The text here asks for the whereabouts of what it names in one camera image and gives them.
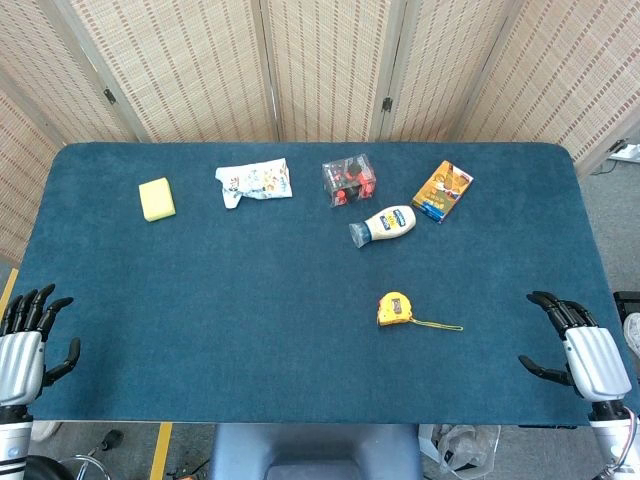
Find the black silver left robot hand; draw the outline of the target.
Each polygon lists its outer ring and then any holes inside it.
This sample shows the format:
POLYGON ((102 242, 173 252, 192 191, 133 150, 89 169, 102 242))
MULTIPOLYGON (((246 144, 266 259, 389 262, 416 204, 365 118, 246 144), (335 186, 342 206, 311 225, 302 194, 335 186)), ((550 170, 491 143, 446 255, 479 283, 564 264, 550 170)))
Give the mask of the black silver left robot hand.
POLYGON ((24 409, 43 389, 70 373, 81 354, 81 340, 70 341, 67 357, 52 368, 45 363, 46 345, 59 312, 71 297, 50 302, 55 286, 33 289, 9 301, 1 317, 1 407, 24 409))

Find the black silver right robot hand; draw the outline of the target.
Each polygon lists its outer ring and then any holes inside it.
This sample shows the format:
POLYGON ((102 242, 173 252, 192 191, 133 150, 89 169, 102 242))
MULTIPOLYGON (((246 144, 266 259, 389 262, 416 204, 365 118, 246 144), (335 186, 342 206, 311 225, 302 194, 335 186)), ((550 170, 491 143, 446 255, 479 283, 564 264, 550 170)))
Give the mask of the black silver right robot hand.
POLYGON ((524 368, 536 377, 569 386, 592 402, 621 401, 632 390, 621 354, 608 329, 598 325, 581 304, 533 291, 527 299, 538 305, 555 328, 566 355, 566 369, 543 368, 525 355, 524 368))

